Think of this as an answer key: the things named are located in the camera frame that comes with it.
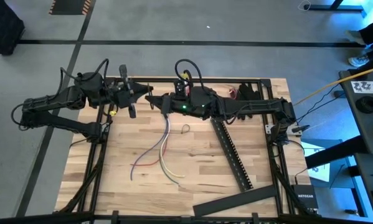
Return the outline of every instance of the concrete floor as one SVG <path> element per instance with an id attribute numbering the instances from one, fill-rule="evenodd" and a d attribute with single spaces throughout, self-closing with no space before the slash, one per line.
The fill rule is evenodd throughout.
<path id="1" fill-rule="evenodd" d="M 77 40 L 85 19 L 49 15 L 52 0 L 6 2 L 26 24 L 23 39 Z M 297 9 L 299 3 L 96 0 L 85 40 L 345 42 L 344 30 L 363 26 L 360 14 L 304 12 Z M 15 214 L 45 131 L 20 132 L 9 114 L 26 98 L 54 93 L 59 68 L 67 68 L 74 47 L 21 44 L 14 55 L 0 56 L 0 218 Z M 82 45 L 74 72 L 89 72 L 109 58 L 109 75 L 118 75 L 119 64 L 125 63 L 132 75 L 174 76 L 175 61 L 189 58 L 205 77 L 287 78 L 296 101 L 338 79 L 338 71 L 350 68 L 346 59 L 359 52 L 312 47 Z M 319 94 L 298 105 L 296 114 L 301 116 L 320 98 Z M 61 110 L 60 115 L 76 119 L 78 113 Z M 302 124 L 312 125 L 304 138 L 345 140 L 358 134 L 347 102 L 342 99 L 315 111 Z M 71 138 L 72 133 L 55 129 L 27 214 L 52 212 Z"/>

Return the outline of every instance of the yellow tag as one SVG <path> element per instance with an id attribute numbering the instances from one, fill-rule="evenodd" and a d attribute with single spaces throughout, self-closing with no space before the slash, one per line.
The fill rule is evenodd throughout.
<path id="1" fill-rule="evenodd" d="M 189 76 L 187 75 L 187 73 L 182 73 L 181 77 L 187 80 L 189 79 Z"/>

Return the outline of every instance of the black floor stripe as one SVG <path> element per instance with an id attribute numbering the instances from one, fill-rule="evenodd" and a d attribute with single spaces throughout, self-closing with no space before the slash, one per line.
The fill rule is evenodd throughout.
<path id="1" fill-rule="evenodd" d="M 92 1 L 90 10 L 89 10 L 88 14 L 86 15 L 84 23 L 82 25 L 80 35 L 78 36 L 77 41 L 75 43 L 73 43 L 73 44 L 75 44 L 75 47 L 74 47 L 73 54 L 71 56 L 71 59 L 68 63 L 68 67 L 67 67 L 67 71 L 70 74 L 74 70 L 75 62 L 77 61 L 77 57 L 80 53 L 81 43 L 82 43 L 83 38 L 85 37 L 85 33 L 87 32 L 88 25 L 89 25 L 89 22 L 90 22 L 90 19 L 91 19 L 91 16 L 92 16 L 92 12 L 93 12 L 93 7 L 95 5 L 95 1 L 96 0 Z M 62 89 L 67 88 L 69 83 L 70 83 L 69 77 L 65 76 L 64 79 L 63 79 Z M 53 115 L 58 115 L 59 111 L 60 111 L 60 109 L 53 110 L 52 114 Z M 53 132 L 54 132 L 54 129 L 52 127 L 47 127 L 47 129 L 45 130 L 44 136 L 42 137 L 42 142 L 41 142 L 37 157 L 35 159 L 34 166 L 32 168 L 29 180 L 27 181 L 27 185 L 26 185 L 26 188 L 24 190 L 23 196 L 21 198 L 19 208 L 17 209 L 16 217 L 24 217 L 25 214 L 26 214 L 27 208 L 30 204 L 32 193 L 34 191 L 35 185 L 36 185 L 37 180 L 38 180 L 38 176 L 39 176 L 41 168 L 42 168 L 42 164 L 44 163 L 45 155 L 46 155 L 46 152 L 48 150 L 49 142 L 52 138 Z"/>
<path id="2" fill-rule="evenodd" d="M 20 40 L 19 44 L 76 44 L 76 40 Z"/>
<path id="3" fill-rule="evenodd" d="M 21 40 L 20 44 L 75 44 L 76 40 Z M 236 46 L 236 47 L 359 47 L 352 42 L 243 42 L 192 40 L 82 40 L 83 45 L 184 45 L 184 46 Z"/>

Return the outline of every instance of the sticker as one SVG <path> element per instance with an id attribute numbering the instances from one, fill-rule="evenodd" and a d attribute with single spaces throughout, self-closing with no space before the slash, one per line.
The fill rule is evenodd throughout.
<path id="1" fill-rule="evenodd" d="M 373 93 L 373 81 L 351 82 L 354 93 Z"/>

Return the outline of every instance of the cable bundle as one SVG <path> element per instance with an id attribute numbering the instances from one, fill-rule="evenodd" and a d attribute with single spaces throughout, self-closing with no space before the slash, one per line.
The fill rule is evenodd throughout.
<path id="1" fill-rule="evenodd" d="M 177 175 L 177 174 L 174 174 L 173 172 L 171 172 L 166 164 L 165 164 L 165 161 L 164 161 L 164 154 L 166 152 L 166 148 L 167 148 L 167 143 L 168 143 L 168 136 L 169 134 L 171 133 L 171 124 L 170 124 L 170 121 L 169 121 L 169 118 L 167 116 L 164 117 L 164 119 L 166 120 L 166 129 L 164 131 L 164 134 L 163 136 L 161 137 L 161 139 L 153 146 L 151 147 L 150 149 L 148 149 L 146 152 L 142 153 L 142 155 L 140 155 L 132 165 L 132 168 L 131 168 L 131 174 L 130 174 L 130 177 L 131 177 L 131 180 L 132 180 L 132 174 L 133 174 L 133 171 L 135 169 L 136 166 L 152 166 L 152 165 L 155 165 L 156 163 L 160 162 L 160 167 L 161 167 L 161 170 L 163 170 L 164 174 L 166 175 L 166 177 L 171 180 L 172 182 L 174 182 L 175 184 L 179 185 L 178 182 L 176 182 L 173 178 L 171 178 L 168 173 L 170 173 L 171 175 L 175 176 L 175 177 L 185 177 L 184 175 Z M 183 127 L 182 127 L 182 131 L 181 131 L 181 134 L 183 133 L 187 133 L 189 130 L 187 131 L 183 131 Z M 160 147 L 160 150 L 159 150 L 159 159 L 156 160 L 156 162 L 153 162 L 153 163 L 150 163 L 150 164 L 138 164 L 138 161 L 144 156 L 146 155 L 148 152 L 150 152 L 152 149 L 154 149 L 160 142 L 162 141 L 161 143 L 161 147 Z"/>

